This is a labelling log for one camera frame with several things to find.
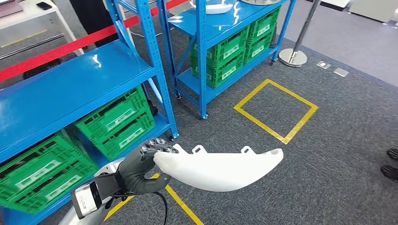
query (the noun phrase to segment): green plastic crate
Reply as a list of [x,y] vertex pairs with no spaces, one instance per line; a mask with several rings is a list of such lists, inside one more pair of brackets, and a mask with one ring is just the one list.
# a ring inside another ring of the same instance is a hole
[[88,138],[99,138],[133,118],[148,103],[141,85],[127,91],[74,124]]
[[98,169],[91,160],[81,157],[7,207],[32,214],[39,213],[91,177]]
[[281,8],[278,7],[274,11],[251,23],[247,40],[256,41],[269,33],[272,34],[280,9]]
[[248,42],[245,51],[244,64],[247,64],[252,59],[256,58],[261,52],[267,50],[269,48],[269,44],[271,43],[271,39],[272,33],[269,33],[254,43]]
[[[209,48],[206,57],[207,65],[212,68],[219,68],[238,56],[245,49],[248,31],[249,26]],[[196,60],[198,58],[196,43],[191,50],[191,59],[193,58],[196,58]]]
[[0,204],[7,205],[83,155],[57,132],[0,165]]
[[[214,69],[207,67],[207,85],[211,88],[216,88],[226,81],[227,78],[236,73],[242,67],[244,56],[245,52],[241,51],[237,56],[219,68]],[[199,68],[197,62],[197,59],[192,60],[192,74],[199,78]]]
[[107,139],[90,139],[91,142],[107,157],[109,160],[115,159],[127,147],[142,137],[145,133],[155,126],[155,120],[149,108],[141,109],[136,118],[130,118],[124,126],[118,126]]

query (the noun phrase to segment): stanchion base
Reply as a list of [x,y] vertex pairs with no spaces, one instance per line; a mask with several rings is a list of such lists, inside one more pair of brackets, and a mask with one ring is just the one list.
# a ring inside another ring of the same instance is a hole
[[307,62],[307,56],[302,51],[298,51],[294,58],[291,57],[293,54],[292,48],[287,48],[279,53],[279,60],[290,67],[300,67]]

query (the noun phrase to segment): phone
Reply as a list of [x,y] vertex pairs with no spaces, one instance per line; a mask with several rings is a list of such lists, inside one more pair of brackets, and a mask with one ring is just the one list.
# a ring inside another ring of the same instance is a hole
[[39,2],[38,4],[36,4],[40,9],[42,10],[47,10],[47,9],[51,9],[52,6],[48,5],[45,2]]

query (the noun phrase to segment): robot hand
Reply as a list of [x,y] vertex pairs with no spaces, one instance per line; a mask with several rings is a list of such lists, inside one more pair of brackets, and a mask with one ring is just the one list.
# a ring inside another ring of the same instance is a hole
[[166,187],[170,176],[163,173],[156,179],[146,179],[145,174],[154,166],[156,152],[177,153],[172,146],[161,138],[146,140],[132,150],[119,165],[119,173],[127,189],[135,195],[153,193]]

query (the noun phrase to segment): white table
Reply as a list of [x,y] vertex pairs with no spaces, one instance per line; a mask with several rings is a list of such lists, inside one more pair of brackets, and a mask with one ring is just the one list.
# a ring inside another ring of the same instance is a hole
[[[51,9],[42,10],[36,4],[45,2]],[[0,47],[5,47],[50,29],[59,30],[67,42],[76,40],[58,7],[50,0],[25,0],[19,5],[22,12],[0,18]],[[82,49],[75,51],[84,54]]]

